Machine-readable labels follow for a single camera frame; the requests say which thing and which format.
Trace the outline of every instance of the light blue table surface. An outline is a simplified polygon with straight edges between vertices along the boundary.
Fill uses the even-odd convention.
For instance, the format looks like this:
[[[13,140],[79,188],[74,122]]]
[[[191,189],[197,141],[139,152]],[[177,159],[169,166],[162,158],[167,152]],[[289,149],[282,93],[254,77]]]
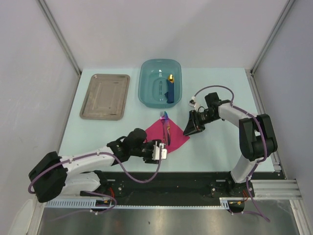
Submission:
[[[127,74],[131,77],[121,120],[86,120],[79,116],[91,77],[96,73]],[[128,135],[135,128],[146,129],[159,118],[159,109],[147,108],[138,99],[140,68],[132,69],[85,69],[81,76],[74,103],[69,115],[59,155],[75,155],[89,152],[105,146],[108,142]],[[243,68],[182,68],[182,99],[173,108],[167,109],[169,117],[184,130],[188,113],[192,109],[188,102],[201,88],[209,85],[224,85],[235,93],[234,104],[257,113],[250,86]],[[197,96],[206,107],[204,96],[218,92],[220,99],[231,99],[229,91],[222,88],[207,89]],[[239,130],[227,121],[218,120],[209,123],[202,133],[191,135],[181,148],[168,154],[162,161],[161,172],[212,172],[230,171],[237,163],[241,153],[239,149]],[[154,164],[145,164],[139,157],[131,157],[123,163],[128,171],[149,171],[156,169]],[[122,171],[119,165],[99,166],[99,170]],[[271,159],[261,164],[257,171],[273,172]]]

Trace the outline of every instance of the metal tray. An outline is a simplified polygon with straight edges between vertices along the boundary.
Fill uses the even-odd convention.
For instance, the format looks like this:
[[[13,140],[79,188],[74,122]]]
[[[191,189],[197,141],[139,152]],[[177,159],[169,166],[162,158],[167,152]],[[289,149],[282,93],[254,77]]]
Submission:
[[[91,77],[80,117],[120,120],[124,115],[130,77],[124,74],[95,74]]]

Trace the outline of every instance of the blue object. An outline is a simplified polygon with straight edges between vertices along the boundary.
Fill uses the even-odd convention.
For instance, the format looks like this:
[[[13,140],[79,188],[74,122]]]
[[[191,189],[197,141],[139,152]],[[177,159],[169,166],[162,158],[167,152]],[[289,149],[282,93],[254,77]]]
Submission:
[[[171,104],[174,103],[174,83],[171,83],[169,80],[166,80],[167,83],[167,93],[165,93],[165,97],[167,98],[166,103]]]
[[[174,83],[169,82],[173,75]],[[181,99],[181,67],[175,60],[148,60],[141,66],[138,98],[149,108],[171,108]]]

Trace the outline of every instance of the pink cloth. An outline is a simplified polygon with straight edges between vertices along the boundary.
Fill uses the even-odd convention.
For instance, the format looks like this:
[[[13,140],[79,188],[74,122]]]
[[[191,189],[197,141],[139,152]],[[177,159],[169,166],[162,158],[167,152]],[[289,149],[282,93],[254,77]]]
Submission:
[[[163,125],[160,120],[153,123],[147,130],[147,140],[163,140]],[[183,131],[177,126],[172,120],[170,120],[170,135],[171,144],[166,146],[167,152],[173,152],[179,147],[181,147],[187,140],[190,139],[189,136],[184,136]]]

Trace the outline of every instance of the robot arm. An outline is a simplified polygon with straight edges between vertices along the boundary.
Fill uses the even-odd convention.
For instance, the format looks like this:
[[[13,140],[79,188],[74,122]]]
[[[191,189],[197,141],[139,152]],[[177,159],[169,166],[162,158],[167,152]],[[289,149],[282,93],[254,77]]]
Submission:
[[[192,135],[205,130],[205,124],[215,120],[227,120],[239,128],[239,140],[241,157],[236,166],[230,172],[233,184],[242,184],[253,170],[255,165],[264,158],[264,146],[259,130],[254,120],[247,114],[235,109],[229,100],[220,100],[217,93],[210,93],[205,97],[207,109],[199,112],[200,104],[195,101],[195,97],[190,101],[190,105],[195,108],[189,112],[189,121],[184,135]],[[277,141],[273,126],[268,115],[254,115],[258,120],[262,132],[265,136],[267,155],[277,150]]]
[[[33,187],[41,203],[60,194],[82,195],[84,191],[95,190],[104,193],[108,182],[97,169],[125,162],[130,156],[142,157],[145,163],[151,164],[166,159],[167,150],[161,140],[145,142],[146,137],[144,130],[135,129],[127,137],[89,153],[74,156],[48,153],[29,173],[32,182],[29,191]]]

